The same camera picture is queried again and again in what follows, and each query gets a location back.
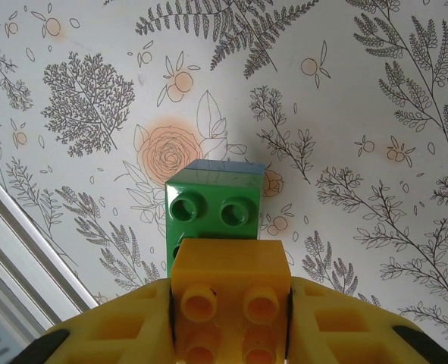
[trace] fern leaf illustration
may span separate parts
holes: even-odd
[[[185,0],[184,8],[180,0],[174,1],[174,7],[170,2],[165,3],[166,11],[161,4],[158,4],[156,17],[152,9],[148,9],[148,16],[140,17],[136,22],[136,32],[139,35],[154,33],[155,29],[161,30],[161,22],[170,29],[173,23],[171,17],[174,18],[175,27],[180,30],[183,16],[183,28],[189,33],[192,17],[196,36],[202,33],[207,39],[211,34],[212,40],[219,42],[215,47],[210,69],[214,70],[227,55],[249,49],[250,54],[244,69],[244,76],[247,78],[268,64],[272,64],[277,71],[268,49],[272,49],[280,33],[285,31],[285,26],[290,26],[319,2],[311,0],[304,5],[283,7],[281,12],[277,10],[266,12],[269,5],[274,5],[273,0],[222,0],[225,6],[221,0]]]

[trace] green lego duplo brick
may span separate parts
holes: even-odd
[[[258,239],[264,176],[183,169],[165,184],[167,273],[184,237]]]

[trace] toy brick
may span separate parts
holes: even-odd
[[[235,161],[211,161],[208,159],[196,159],[185,169],[198,169],[203,171],[236,172],[264,175],[265,166],[262,163],[235,162]]]
[[[70,334],[46,364],[175,364],[170,287],[158,280],[54,326]]]
[[[167,273],[184,237],[257,239],[264,176],[183,169],[165,185]]]
[[[290,285],[280,240],[184,239],[171,278],[177,360],[284,362]]]

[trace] orange berry illustration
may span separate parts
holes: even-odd
[[[173,102],[179,102],[183,98],[183,93],[178,89],[177,85],[168,87],[168,97]]]
[[[180,72],[175,77],[175,85],[182,93],[188,93],[193,86],[193,78],[188,72]]]
[[[375,149],[375,145],[373,144],[373,142],[371,141],[366,141],[363,145],[363,150],[365,150],[366,152],[373,152]]]
[[[283,218],[282,216],[277,216],[274,219],[274,226],[276,227],[276,229],[278,229],[279,231],[283,231],[286,230],[287,228],[287,221],[285,218]]]
[[[19,142],[19,144],[24,146],[25,144],[27,144],[27,136],[24,133],[18,133],[17,141]]]
[[[391,161],[395,161],[397,158],[397,151],[395,151],[394,149],[391,149],[388,153],[387,153],[387,157],[391,160]]]
[[[60,23],[58,22],[57,19],[54,19],[53,17],[47,20],[45,26],[47,28],[47,32],[49,32],[51,36],[57,36],[60,33],[61,30]]]
[[[318,70],[318,63],[313,58],[307,58],[303,62],[301,62],[301,71],[307,75],[312,76],[316,74]]]
[[[16,34],[18,31],[18,25],[16,23],[10,23],[8,25],[8,29],[10,30],[11,34]]]
[[[404,159],[406,159],[406,155],[402,152],[398,152],[397,157],[394,160],[396,162],[402,162]]]
[[[272,237],[275,237],[277,234],[279,234],[279,230],[274,225],[270,225],[268,227],[268,233]]]

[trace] yellow lego duplo brick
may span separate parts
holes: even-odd
[[[131,293],[54,326],[69,337],[46,364],[174,364],[169,322],[169,279]]]
[[[178,362],[284,363],[291,273],[279,240],[185,239],[171,277]]]
[[[292,278],[288,364],[428,364],[394,330],[406,318],[304,278]]]

